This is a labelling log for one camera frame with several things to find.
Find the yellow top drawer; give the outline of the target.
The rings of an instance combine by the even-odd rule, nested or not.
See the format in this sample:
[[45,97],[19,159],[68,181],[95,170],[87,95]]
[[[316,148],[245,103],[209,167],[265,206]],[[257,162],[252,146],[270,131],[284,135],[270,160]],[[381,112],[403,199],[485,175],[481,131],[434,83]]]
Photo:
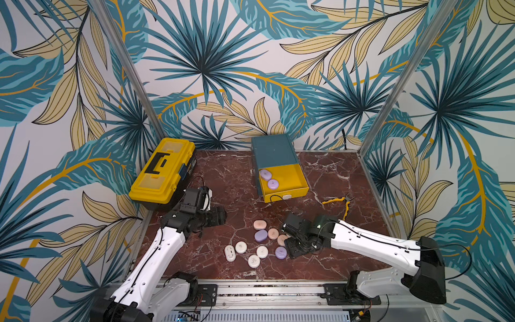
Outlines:
[[265,203],[304,197],[308,193],[308,183],[299,164],[277,166],[267,170],[272,173],[272,179],[279,182],[279,188],[274,191],[270,190],[267,187],[268,181],[260,178]]

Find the purple oval case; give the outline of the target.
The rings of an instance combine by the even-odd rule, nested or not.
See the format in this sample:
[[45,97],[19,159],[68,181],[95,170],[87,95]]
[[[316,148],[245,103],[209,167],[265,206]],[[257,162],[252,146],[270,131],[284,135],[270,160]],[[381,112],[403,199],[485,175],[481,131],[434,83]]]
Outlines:
[[272,179],[272,173],[267,169],[261,169],[259,171],[260,178],[262,178],[265,181],[269,181]]

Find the teal drawer cabinet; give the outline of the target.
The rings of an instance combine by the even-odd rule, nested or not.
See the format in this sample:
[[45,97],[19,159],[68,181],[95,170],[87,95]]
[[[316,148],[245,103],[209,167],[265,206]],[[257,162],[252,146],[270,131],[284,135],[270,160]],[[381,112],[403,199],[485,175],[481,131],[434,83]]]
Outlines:
[[299,163],[294,144],[287,134],[256,136],[251,139],[252,164],[257,193],[263,197],[259,171]]

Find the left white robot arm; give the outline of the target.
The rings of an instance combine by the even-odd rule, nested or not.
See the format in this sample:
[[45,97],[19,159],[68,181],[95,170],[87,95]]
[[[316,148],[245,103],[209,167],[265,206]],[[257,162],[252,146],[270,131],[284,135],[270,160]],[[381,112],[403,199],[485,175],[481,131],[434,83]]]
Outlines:
[[178,306],[215,304],[217,287],[200,285],[198,278],[177,272],[168,278],[160,290],[165,270],[185,245],[191,233],[202,228],[224,225],[227,213],[216,207],[191,215],[183,212],[167,213],[161,221],[152,246],[134,271],[109,299],[98,298],[90,310],[91,321],[162,321]]

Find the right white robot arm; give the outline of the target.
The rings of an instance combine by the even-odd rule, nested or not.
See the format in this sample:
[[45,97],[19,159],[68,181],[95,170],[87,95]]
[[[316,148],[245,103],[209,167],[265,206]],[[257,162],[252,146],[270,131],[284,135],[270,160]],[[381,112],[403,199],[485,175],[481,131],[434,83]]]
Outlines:
[[358,228],[336,217],[319,215],[309,221],[292,213],[281,230],[290,236],[285,248],[292,259],[331,248],[388,265],[381,270],[351,272],[345,287],[337,292],[338,299],[411,294],[435,305],[447,302],[444,259],[437,242],[430,237],[403,240]]

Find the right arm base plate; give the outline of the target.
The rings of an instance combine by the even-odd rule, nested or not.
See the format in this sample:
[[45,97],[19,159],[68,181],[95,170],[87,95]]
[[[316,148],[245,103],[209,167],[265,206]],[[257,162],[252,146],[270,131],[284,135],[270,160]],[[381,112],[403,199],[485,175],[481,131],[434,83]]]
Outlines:
[[330,306],[356,305],[369,307],[382,303],[379,296],[368,298],[355,290],[348,289],[346,284],[337,283],[324,284],[320,298],[325,299]]

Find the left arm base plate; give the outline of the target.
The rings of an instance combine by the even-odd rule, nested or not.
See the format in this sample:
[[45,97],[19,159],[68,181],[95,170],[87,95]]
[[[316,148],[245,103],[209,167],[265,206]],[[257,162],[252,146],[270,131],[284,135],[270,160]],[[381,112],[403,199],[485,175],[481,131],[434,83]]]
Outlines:
[[189,294],[185,301],[177,307],[213,307],[217,303],[217,284],[198,284],[190,287]]

